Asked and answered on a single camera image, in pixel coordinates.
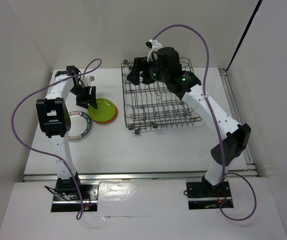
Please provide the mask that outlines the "lime green plate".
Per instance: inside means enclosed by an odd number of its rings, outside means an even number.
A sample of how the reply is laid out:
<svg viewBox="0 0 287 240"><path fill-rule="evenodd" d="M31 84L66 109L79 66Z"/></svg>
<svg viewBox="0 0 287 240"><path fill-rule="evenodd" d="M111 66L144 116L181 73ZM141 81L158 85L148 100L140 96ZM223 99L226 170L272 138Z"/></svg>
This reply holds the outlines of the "lime green plate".
<svg viewBox="0 0 287 240"><path fill-rule="evenodd" d="M96 104L97 108L88 107L88 114L94 121L103 123L115 117L117 108L113 102L106 98L97 98Z"/></svg>

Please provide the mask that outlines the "green patterned white plate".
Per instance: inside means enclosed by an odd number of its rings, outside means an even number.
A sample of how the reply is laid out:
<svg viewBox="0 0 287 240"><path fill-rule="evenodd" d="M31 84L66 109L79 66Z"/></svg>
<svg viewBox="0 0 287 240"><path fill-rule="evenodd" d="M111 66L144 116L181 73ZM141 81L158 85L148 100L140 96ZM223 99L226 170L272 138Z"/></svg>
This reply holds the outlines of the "green patterned white plate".
<svg viewBox="0 0 287 240"><path fill-rule="evenodd" d="M81 140L86 137L92 128L91 117L83 111L69 112L71 128L69 130L68 139L70 141Z"/></svg>

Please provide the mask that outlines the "orange plate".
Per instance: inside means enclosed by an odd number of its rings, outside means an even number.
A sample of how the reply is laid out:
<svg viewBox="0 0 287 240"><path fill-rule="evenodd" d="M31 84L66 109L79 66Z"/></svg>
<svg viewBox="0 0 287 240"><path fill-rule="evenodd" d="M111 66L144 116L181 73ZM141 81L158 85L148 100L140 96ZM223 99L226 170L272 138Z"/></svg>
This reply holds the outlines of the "orange plate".
<svg viewBox="0 0 287 240"><path fill-rule="evenodd" d="M113 116L110 120L108 120L108 121L96 121L96 120L93 119L93 121L94 121L95 123L97 123L97 124L108 124L108 123L114 121L115 118L117 117L117 115L118 115L118 109L117 109L117 107L115 107L115 114L114 114L114 116Z"/></svg>

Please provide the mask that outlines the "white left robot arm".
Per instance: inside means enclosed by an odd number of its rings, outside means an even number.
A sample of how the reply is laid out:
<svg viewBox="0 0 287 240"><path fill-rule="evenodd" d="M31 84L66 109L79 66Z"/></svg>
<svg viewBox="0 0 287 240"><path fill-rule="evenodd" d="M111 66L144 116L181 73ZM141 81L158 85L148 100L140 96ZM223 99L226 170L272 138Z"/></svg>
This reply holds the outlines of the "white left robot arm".
<svg viewBox="0 0 287 240"><path fill-rule="evenodd" d="M78 172L73 164L69 147L69 131L71 119L65 103L69 93L76 96L76 105L87 109L89 106L98 108L96 87L84 84L78 76L81 71L69 65L66 70L55 74L55 83L43 99L36 101L36 110L40 129L48 137L56 159L57 182L49 191L66 201L79 200L82 186Z"/></svg>

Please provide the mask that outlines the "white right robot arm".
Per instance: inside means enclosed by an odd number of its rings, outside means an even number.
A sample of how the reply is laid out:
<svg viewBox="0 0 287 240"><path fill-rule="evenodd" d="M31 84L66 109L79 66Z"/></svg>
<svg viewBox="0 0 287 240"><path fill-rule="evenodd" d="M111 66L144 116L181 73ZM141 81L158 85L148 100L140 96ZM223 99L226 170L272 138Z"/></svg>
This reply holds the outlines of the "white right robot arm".
<svg viewBox="0 0 287 240"><path fill-rule="evenodd" d="M140 83L163 83L216 133L218 144L210 151L212 162L201 179L202 192L213 196L218 192L233 160L245 150L251 128L229 116L207 93L206 85L193 72L183 70L179 53L173 47L164 47L153 39L145 44L150 50L148 55L134 59L126 79L135 86Z"/></svg>

